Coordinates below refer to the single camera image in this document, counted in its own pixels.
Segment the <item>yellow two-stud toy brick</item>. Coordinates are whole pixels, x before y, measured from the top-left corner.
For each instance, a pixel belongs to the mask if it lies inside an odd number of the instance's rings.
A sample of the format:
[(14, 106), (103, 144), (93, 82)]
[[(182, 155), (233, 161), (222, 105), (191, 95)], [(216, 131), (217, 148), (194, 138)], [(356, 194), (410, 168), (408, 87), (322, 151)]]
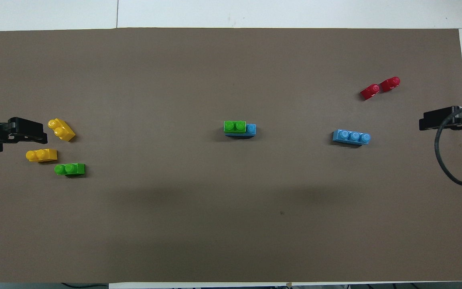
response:
[(57, 150), (55, 149), (39, 149), (27, 151), (25, 154), (29, 162), (50, 162), (58, 159)]
[(48, 121), (47, 126), (53, 130), (55, 136), (57, 136), (60, 140), (68, 142), (76, 136), (75, 132), (62, 119), (51, 119)]

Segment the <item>brown table mat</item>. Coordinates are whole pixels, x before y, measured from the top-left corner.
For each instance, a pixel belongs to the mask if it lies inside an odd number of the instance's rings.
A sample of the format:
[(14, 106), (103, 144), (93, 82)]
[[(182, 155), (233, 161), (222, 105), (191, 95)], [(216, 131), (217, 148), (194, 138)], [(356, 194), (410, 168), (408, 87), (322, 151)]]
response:
[(447, 106), (457, 29), (0, 32), (0, 122), (66, 121), (46, 148), (87, 169), (5, 145), (0, 282), (462, 281), (462, 187), (419, 130)]

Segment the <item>red one-stud toy brick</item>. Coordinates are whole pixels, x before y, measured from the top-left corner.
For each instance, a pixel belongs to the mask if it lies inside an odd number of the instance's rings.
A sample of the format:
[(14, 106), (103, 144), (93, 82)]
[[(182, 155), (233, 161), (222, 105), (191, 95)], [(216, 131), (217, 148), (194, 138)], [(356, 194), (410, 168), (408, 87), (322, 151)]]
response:
[(390, 77), (387, 80), (381, 82), (380, 88), (385, 93), (388, 92), (400, 85), (400, 78), (399, 77)]
[(361, 96), (364, 100), (369, 100), (371, 97), (380, 92), (380, 86), (378, 84), (371, 84), (361, 91)]

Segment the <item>green two-stud toy brick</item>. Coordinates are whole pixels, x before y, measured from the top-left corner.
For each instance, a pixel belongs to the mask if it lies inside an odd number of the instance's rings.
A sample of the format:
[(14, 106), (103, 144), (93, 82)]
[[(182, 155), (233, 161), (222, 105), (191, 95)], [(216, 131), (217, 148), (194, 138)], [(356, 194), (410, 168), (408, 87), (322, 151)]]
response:
[(54, 167), (54, 172), (62, 176), (79, 176), (85, 174), (84, 163), (64, 163)]
[(246, 121), (244, 120), (225, 120), (223, 123), (223, 131), (225, 134), (245, 134)]

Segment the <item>blue three-stud toy brick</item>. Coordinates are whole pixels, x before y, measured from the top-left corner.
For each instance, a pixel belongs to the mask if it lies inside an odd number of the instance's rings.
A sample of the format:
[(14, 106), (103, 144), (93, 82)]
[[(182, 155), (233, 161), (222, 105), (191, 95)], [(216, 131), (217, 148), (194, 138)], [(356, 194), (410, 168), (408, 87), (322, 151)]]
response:
[(247, 123), (245, 132), (225, 132), (224, 135), (234, 139), (250, 139), (256, 135), (256, 125), (253, 123)]
[(339, 143), (347, 143), (354, 146), (365, 146), (371, 141), (371, 135), (361, 133), (354, 130), (335, 130), (332, 134), (332, 141)]

